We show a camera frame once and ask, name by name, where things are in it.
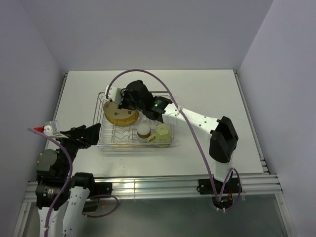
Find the beige floral plate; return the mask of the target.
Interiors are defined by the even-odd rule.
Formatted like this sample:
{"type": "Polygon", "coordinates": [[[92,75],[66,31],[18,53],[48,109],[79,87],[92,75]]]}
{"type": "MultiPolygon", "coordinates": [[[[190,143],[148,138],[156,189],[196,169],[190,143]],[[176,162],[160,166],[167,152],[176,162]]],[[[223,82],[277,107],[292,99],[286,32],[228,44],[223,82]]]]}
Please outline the beige floral plate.
{"type": "Polygon", "coordinates": [[[138,119],[139,114],[135,110],[129,110],[129,109],[119,109],[118,104],[114,102],[106,102],[103,105],[103,112],[106,117],[106,119],[110,120],[123,120],[123,119],[138,119]]]}

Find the aluminium front rail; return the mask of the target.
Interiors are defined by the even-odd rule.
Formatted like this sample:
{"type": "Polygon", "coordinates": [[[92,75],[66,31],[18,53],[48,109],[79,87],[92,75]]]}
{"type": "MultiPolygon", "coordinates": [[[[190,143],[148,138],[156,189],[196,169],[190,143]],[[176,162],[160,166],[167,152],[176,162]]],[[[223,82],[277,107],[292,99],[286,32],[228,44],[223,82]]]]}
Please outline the aluminium front rail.
{"type": "MultiPolygon", "coordinates": [[[[206,175],[164,176],[143,178],[95,178],[96,183],[112,183],[112,195],[118,199],[157,199],[201,197],[196,191],[198,180],[206,175]]],[[[277,175],[268,173],[242,175],[244,195],[281,194],[277,175]]]]}

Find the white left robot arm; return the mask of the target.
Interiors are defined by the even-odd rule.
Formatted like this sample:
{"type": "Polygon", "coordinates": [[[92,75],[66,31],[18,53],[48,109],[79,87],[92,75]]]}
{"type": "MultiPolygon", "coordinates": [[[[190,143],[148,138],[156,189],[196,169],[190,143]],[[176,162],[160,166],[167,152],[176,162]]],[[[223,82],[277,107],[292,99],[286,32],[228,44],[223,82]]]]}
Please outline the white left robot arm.
{"type": "Polygon", "coordinates": [[[101,124],[85,125],[60,131],[57,121],[50,121],[32,132],[58,146],[37,157],[36,206],[40,218],[40,236],[75,237],[79,219],[88,197],[96,192],[93,174],[73,173],[73,162],[80,149],[98,143],[101,124]]]}

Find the metal tin cup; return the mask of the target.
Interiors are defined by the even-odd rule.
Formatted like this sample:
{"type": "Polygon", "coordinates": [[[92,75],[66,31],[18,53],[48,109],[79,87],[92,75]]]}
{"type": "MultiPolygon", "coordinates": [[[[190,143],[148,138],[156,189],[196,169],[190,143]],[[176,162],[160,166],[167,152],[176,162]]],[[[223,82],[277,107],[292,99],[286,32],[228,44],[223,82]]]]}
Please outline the metal tin cup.
{"type": "Polygon", "coordinates": [[[147,124],[140,124],[137,129],[137,140],[141,143],[147,143],[148,137],[151,135],[151,127],[147,124]]]}

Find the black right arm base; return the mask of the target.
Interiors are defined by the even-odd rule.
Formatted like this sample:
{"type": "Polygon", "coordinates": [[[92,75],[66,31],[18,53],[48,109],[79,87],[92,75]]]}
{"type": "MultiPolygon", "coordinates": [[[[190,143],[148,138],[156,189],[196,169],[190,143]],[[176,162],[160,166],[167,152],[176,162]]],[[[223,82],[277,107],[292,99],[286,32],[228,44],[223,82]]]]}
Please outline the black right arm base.
{"type": "MultiPolygon", "coordinates": [[[[213,179],[216,192],[217,194],[220,194],[220,191],[222,189],[223,183],[220,181],[217,181],[213,179]]],[[[197,186],[197,191],[201,195],[213,195],[214,191],[210,182],[210,179],[199,179],[198,180],[198,186],[197,186]]],[[[239,191],[242,192],[242,187],[239,184],[238,178],[233,178],[231,177],[228,182],[225,184],[223,195],[228,195],[228,194],[238,194],[239,191]]]]}

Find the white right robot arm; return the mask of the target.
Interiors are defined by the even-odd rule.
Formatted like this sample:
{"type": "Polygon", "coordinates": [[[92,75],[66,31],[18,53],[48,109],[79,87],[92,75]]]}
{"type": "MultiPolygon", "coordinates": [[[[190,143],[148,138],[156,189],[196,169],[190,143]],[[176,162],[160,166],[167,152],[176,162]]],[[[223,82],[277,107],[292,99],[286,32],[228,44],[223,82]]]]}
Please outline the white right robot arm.
{"type": "Polygon", "coordinates": [[[209,155],[215,160],[214,188],[225,192],[230,186],[232,155],[238,135],[230,118],[211,118],[177,106],[172,100],[153,96],[141,80],[118,90],[120,109],[140,111],[146,118],[190,129],[209,141],[209,155]]]}

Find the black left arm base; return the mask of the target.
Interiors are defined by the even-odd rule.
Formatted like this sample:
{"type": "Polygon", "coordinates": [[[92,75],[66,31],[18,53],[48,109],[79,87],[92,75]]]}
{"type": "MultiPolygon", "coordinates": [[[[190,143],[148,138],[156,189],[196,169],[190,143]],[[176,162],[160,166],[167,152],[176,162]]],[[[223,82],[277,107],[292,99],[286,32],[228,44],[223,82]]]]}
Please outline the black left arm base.
{"type": "MultiPolygon", "coordinates": [[[[102,196],[102,198],[109,198],[112,194],[113,184],[111,182],[96,182],[93,191],[88,196],[102,196]]],[[[88,199],[83,207],[83,213],[94,212],[100,204],[101,197],[97,199],[88,199]]]]}

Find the pale green mug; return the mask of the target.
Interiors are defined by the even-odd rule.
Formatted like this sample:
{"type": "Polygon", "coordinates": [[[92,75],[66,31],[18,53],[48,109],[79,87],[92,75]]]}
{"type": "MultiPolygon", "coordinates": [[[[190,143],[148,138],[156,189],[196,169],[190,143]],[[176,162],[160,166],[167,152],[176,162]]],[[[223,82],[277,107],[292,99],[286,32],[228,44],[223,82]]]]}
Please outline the pale green mug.
{"type": "Polygon", "coordinates": [[[147,138],[148,143],[169,143],[171,141],[171,130],[166,124],[159,124],[153,134],[147,138]]]}

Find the yellow woven-pattern plate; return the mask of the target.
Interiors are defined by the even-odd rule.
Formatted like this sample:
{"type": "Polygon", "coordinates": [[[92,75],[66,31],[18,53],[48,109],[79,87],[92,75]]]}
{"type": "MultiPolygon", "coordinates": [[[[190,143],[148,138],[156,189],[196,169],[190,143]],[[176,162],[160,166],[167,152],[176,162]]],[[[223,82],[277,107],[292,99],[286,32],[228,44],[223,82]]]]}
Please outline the yellow woven-pattern plate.
{"type": "Polygon", "coordinates": [[[126,127],[126,126],[130,126],[130,125],[132,125],[132,124],[134,124],[136,121],[137,121],[137,119],[134,119],[134,120],[132,120],[132,119],[129,119],[129,120],[127,120],[127,119],[123,119],[123,120],[120,120],[120,119],[115,119],[115,120],[110,120],[110,119],[107,119],[111,124],[113,124],[113,125],[116,125],[116,126],[120,126],[120,127],[126,127]]]}

